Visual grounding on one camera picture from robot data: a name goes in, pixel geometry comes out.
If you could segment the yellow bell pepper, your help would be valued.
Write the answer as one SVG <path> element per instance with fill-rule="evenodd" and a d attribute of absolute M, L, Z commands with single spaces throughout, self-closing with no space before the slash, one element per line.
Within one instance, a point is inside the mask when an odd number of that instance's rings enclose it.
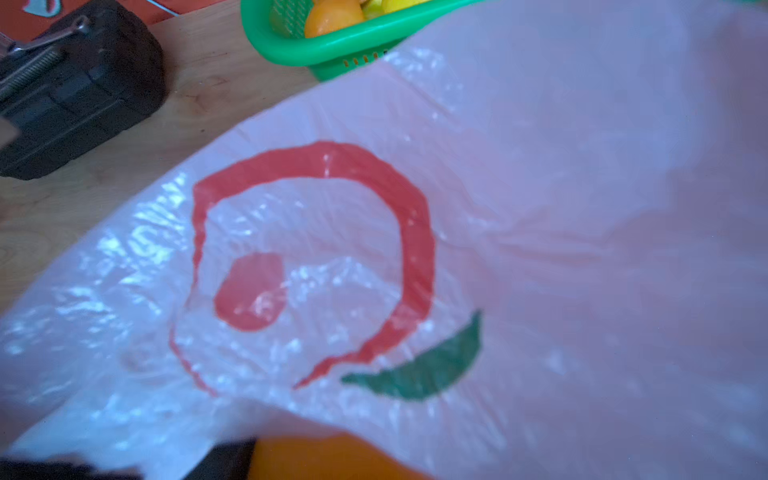
<path fill-rule="evenodd" d="M 362 3 L 362 11 L 366 19 L 374 19 L 382 15 L 408 9 L 415 5 L 427 3 L 429 0 L 367 0 Z"/>

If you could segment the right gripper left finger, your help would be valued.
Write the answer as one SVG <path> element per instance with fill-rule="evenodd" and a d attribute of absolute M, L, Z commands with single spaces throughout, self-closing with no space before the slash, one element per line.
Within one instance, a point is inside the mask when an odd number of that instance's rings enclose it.
<path fill-rule="evenodd" d="M 88 465 L 1 461 L 1 478 L 10 480 L 139 480 L 132 474 L 98 473 Z"/>

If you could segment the pink plastic bag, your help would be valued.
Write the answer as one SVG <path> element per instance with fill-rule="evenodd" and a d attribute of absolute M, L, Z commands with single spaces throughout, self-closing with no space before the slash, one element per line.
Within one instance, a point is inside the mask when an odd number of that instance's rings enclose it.
<path fill-rule="evenodd" d="M 494 1 L 253 116 L 1 321 L 2 454 L 767 475 L 767 6 Z"/>

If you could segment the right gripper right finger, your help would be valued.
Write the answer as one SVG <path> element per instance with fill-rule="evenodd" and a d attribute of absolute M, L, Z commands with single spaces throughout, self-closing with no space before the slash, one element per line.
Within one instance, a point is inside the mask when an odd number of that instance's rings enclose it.
<path fill-rule="evenodd" d="M 246 480 L 255 446 L 255 440 L 218 445 L 185 480 Z"/>

